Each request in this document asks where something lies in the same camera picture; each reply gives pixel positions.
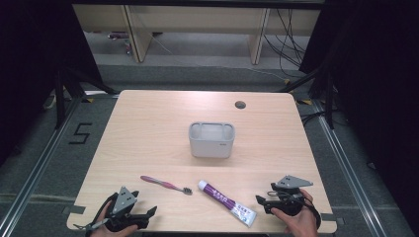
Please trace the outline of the person's right hand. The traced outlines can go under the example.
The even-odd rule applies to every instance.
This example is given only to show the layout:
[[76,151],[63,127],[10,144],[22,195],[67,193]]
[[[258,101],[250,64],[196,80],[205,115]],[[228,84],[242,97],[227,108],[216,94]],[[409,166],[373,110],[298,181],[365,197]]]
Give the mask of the person's right hand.
[[295,216],[289,216],[274,207],[271,212],[284,222],[286,234],[292,234],[293,237],[318,237],[316,217],[307,206]]

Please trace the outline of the aluminium floor rail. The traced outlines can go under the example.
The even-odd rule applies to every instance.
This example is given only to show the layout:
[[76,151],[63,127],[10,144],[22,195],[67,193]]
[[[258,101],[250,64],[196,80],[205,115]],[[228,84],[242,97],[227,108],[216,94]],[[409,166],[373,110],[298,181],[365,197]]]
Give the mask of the aluminium floor rail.
[[372,236],[387,237],[378,214],[361,184],[361,181],[356,175],[336,132],[326,121],[326,116],[321,116],[319,122]]
[[65,118],[62,124],[53,131],[36,165],[32,169],[29,177],[24,182],[20,191],[16,194],[16,197],[14,198],[5,217],[2,219],[0,223],[0,237],[10,237],[10,235],[13,233],[15,226],[21,218],[31,195],[40,182],[42,175],[52,158],[53,153],[58,147],[58,144],[62,139],[63,134],[65,133],[67,126],[80,103],[81,99],[72,99],[69,103],[64,113]]

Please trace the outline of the purple and white toothpaste tube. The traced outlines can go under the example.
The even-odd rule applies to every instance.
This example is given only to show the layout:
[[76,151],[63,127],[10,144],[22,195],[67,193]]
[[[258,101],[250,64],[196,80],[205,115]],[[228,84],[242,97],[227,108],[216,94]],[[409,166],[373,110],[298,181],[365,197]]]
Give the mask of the purple and white toothpaste tube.
[[221,203],[225,208],[227,208],[238,220],[244,223],[247,227],[251,227],[257,213],[251,208],[245,206],[244,204],[237,202],[228,196],[224,195],[218,189],[213,187],[211,184],[204,180],[200,180],[198,187],[201,191],[207,194],[209,197],[213,198],[217,202]]

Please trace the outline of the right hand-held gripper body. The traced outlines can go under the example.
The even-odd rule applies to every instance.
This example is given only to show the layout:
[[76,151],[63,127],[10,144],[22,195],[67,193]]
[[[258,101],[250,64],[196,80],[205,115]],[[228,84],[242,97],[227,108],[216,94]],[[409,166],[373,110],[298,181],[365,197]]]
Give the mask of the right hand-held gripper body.
[[304,196],[300,191],[301,187],[309,187],[313,182],[295,176],[285,175],[276,184],[281,188],[280,191],[270,190],[267,195],[277,197],[277,200],[270,200],[274,208],[277,208],[287,215],[295,216],[300,213],[304,204]]

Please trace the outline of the black curtain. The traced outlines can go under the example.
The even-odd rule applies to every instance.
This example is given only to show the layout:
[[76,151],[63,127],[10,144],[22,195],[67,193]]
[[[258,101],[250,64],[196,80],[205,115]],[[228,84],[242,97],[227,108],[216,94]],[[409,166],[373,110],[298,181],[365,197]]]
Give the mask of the black curtain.
[[419,237],[419,0],[324,0],[301,71],[323,67],[371,161]]
[[54,80],[100,83],[71,0],[0,0],[0,166],[54,88]]

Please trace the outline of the black metal stand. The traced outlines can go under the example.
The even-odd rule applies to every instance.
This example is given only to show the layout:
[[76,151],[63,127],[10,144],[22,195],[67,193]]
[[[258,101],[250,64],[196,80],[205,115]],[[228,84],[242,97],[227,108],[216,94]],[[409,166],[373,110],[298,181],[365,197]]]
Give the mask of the black metal stand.
[[279,93],[288,93],[295,88],[309,82],[311,79],[313,79],[314,82],[312,83],[309,90],[309,96],[311,98],[318,98],[320,95],[325,96],[324,116],[326,123],[329,125],[329,128],[333,129],[333,80],[326,66],[319,66],[305,76],[288,84],[285,88],[280,89]]
[[54,91],[56,98],[56,126],[60,128],[66,119],[66,108],[64,105],[64,90],[67,90],[74,99],[81,99],[86,96],[85,90],[81,86],[81,82],[86,82],[94,87],[101,89],[106,94],[118,95],[120,91],[112,89],[104,84],[101,75],[89,76],[88,74],[65,66],[57,70],[54,76]]

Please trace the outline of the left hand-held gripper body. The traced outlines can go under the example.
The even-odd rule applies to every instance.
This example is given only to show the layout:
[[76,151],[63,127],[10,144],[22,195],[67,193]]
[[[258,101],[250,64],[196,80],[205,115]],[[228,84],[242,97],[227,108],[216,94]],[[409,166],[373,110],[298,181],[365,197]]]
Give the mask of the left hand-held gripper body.
[[137,225],[137,229],[145,229],[148,220],[140,218],[140,214],[130,213],[136,202],[137,198],[126,187],[121,187],[120,191],[112,196],[105,214],[109,221],[105,226],[110,231],[121,231],[132,225]]

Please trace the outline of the person's left hand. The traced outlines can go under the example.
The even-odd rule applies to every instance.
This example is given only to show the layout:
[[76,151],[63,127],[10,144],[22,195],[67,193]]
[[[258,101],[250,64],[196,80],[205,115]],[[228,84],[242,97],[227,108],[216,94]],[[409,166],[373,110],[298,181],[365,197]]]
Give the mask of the person's left hand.
[[[105,214],[110,204],[111,204],[111,201],[108,201],[106,203],[105,207],[99,214],[96,222],[102,221],[105,218]],[[92,233],[90,234],[90,237],[127,237],[130,234],[134,233],[136,230],[137,230],[137,225],[132,225],[121,231],[112,232],[105,225],[102,225],[98,229],[92,231]]]

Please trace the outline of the beige wooden desk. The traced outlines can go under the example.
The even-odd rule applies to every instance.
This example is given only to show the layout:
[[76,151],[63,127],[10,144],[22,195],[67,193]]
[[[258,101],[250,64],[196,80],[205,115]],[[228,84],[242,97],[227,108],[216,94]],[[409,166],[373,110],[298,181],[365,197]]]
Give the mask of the beige wooden desk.
[[248,37],[253,64],[258,64],[266,35],[309,37],[317,10],[169,7],[75,4],[86,32],[126,32],[137,62],[145,59],[153,33],[239,34]]

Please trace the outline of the grey plastic toothbrush holder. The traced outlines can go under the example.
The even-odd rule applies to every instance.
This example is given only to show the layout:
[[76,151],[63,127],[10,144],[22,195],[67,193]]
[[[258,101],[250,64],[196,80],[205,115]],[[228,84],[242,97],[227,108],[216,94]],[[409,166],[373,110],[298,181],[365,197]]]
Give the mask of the grey plastic toothbrush holder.
[[228,158],[235,139],[235,127],[226,122],[197,121],[190,124],[191,153],[199,158]]

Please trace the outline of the pink toothbrush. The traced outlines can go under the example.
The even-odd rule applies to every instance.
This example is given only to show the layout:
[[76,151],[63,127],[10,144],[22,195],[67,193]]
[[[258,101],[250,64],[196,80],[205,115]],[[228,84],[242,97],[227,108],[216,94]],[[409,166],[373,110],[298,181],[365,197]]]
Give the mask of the pink toothbrush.
[[162,186],[162,187],[164,187],[166,189],[170,189],[170,190],[175,190],[175,191],[181,192],[184,195],[191,196],[193,194],[193,191],[191,189],[189,189],[189,188],[178,188],[178,187],[176,187],[175,185],[173,185],[171,183],[168,183],[168,182],[165,182],[165,181],[160,181],[160,180],[157,180],[157,179],[152,178],[152,177],[149,177],[149,176],[140,176],[140,178],[143,181],[145,181],[145,182],[157,184],[157,185],[160,185],[160,186]]

